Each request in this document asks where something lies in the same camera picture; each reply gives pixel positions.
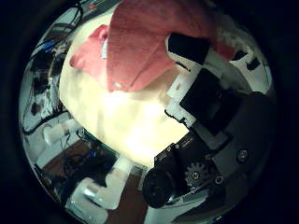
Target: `bolt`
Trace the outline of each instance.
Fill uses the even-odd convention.
[[[223,183],[223,180],[224,180],[224,178],[223,178],[223,176],[222,175],[218,175],[218,176],[216,176],[216,178],[215,178],[215,183],[216,184],[222,184]]]
[[[249,152],[246,149],[241,149],[237,154],[238,162],[244,163],[249,158]]]
[[[199,176],[200,176],[200,175],[199,175],[198,172],[194,172],[194,173],[192,174],[192,178],[193,178],[194,180],[198,179]]]

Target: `pink towel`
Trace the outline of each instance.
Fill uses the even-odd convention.
[[[75,52],[70,65],[96,78],[109,91],[139,91],[174,66],[165,39],[171,33],[206,38],[220,55],[235,51],[217,43],[216,25],[196,0],[124,0],[108,28],[101,25]],[[107,58],[101,57],[107,38]]]

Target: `cable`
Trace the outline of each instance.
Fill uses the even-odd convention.
[[[66,113],[66,112],[68,112],[68,111],[67,111],[67,110],[58,111],[58,112],[56,112],[56,113],[54,113],[54,114],[52,114],[52,115],[47,116],[45,119],[42,119],[41,121],[39,121],[39,122],[37,123],[37,125],[36,125],[34,128],[32,128],[31,130],[25,130],[24,127],[22,127],[22,128],[21,128],[21,131],[22,131],[22,133],[25,134],[25,135],[30,135],[30,134],[34,133],[34,132],[36,131],[36,129],[37,129],[38,127],[40,127],[42,124],[48,122],[48,121],[51,120],[51,119],[54,119],[54,118],[60,116],[60,115],[62,115],[63,113]]]
[[[83,8],[82,8],[80,5],[77,5],[77,7],[78,7],[78,10],[79,10],[79,12],[80,12],[80,15],[79,15],[78,22],[77,22],[77,24],[73,27],[73,29],[72,29],[69,33],[67,33],[65,36],[63,36],[62,38],[60,38],[55,44],[50,45],[50,46],[48,46],[48,47],[46,47],[46,48],[44,48],[44,49],[41,49],[41,50],[39,50],[36,54],[34,54],[33,56],[31,56],[30,59],[29,59],[29,62],[30,62],[31,60],[33,60],[33,59],[34,59],[39,53],[41,53],[42,51],[46,51],[46,50],[48,50],[48,49],[51,49],[51,48],[56,47],[60,42],[62,42],[64,39],[67,39],[67,37],[70,36],[70,35],[71,35],[71,34],[78,28],[79,22],[80,22],[80,21],[82,20],[82,18],[83,18],[84,11],[83,11]]]
[[[61,31],[61,33],[65,32],[66,29],[67,29],[67,28],[68,28],[68,27],[69,27],[69,26],[76,20],[76,17],[77,17],[77,15],[79,14],[79,7],[78,7],[78,6],[74,6],[74,8],[77,9],[74,18],[72,19],[71,22],[69,22],[69,23],[67,24],[67,26],[65,26],[65,28]],[[49,38],[49,39],[43,41],[42,43],[40,43],[40,44],[38,44],[38,45],[36,46],[36,49],[38,49],[39,47],[43,46],[44,44],[46,44],[46,43],[48,43],[48,42],[50,42],[50,41],[52,41],[52,40],[55,40],[57,37],[60,37],[60,36],[61,36],[61,35],[56,35],[56,36],[53,37],[53,38]]]

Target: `pink cloth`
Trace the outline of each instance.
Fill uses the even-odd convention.
[[[70,65],[89,73],[109,91],[139,91],[174,66],[165,39],[171,33],[206,38],[229,59],[235,51],[217,43],[216,25],[196,0],[124,0],[110,27],[101,25],[75,52]],[[101,58],[107,38],[107,59]]]

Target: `black gear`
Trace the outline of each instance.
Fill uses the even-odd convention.
[[[185,172],[185,180],[191,189],[199,189],[210,180],[210,172],[204,163],[191,163]]]

